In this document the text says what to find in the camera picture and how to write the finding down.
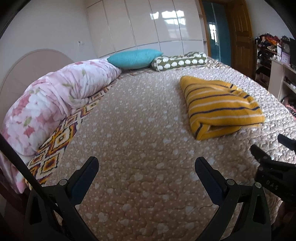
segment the green patterned bolster pillow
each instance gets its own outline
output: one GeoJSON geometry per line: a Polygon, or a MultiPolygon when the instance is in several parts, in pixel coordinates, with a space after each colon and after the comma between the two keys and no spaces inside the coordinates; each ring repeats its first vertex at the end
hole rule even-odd
{"type": "Polygon", "coordinates": [[[204,66],[207,64],[207,55],[203,52],[189,52],[180,56],[161,56],[155,58],[151,66],[156,71],[165,71],[188,66],[204,66]]]}

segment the yellow striped towel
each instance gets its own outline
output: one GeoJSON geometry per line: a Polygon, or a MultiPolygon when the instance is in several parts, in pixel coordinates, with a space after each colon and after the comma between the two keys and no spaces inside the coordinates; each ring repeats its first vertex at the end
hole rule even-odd
{"type": "Polygon", "coordinates": [[[231,83],[183,76],[180,85],[197,140],[231,134],[243,126],[257,126],[265,121],[254,98],[231,83]]]}

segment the wall outlet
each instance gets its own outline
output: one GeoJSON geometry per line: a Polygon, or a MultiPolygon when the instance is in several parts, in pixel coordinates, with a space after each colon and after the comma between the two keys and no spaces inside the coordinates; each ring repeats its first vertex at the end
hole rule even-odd
{"type": "Polygon", "coordinates": [[[78,46],[84,46],[84,43],[82,41],[78,41],[78,46]]]}

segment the window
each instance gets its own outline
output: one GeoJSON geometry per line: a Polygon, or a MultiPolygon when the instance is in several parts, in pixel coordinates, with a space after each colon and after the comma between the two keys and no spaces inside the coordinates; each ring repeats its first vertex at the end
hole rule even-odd
{"type": "Polygon", "coordinates": [[[215,40],[215,43],[218,43],[216,25],[212,23],[212,24],[209,24],[209,27],[210,27],[211,39],[215,40]]]}

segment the white wardrobe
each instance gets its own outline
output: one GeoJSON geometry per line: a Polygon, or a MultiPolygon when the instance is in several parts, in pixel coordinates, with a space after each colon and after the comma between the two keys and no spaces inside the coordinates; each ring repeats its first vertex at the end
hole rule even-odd
{"type": "Polygon", "coordinates": [[[85,0],[98,57],[152,48],[165,55],[206,52],[198,0],[85,0]]]}

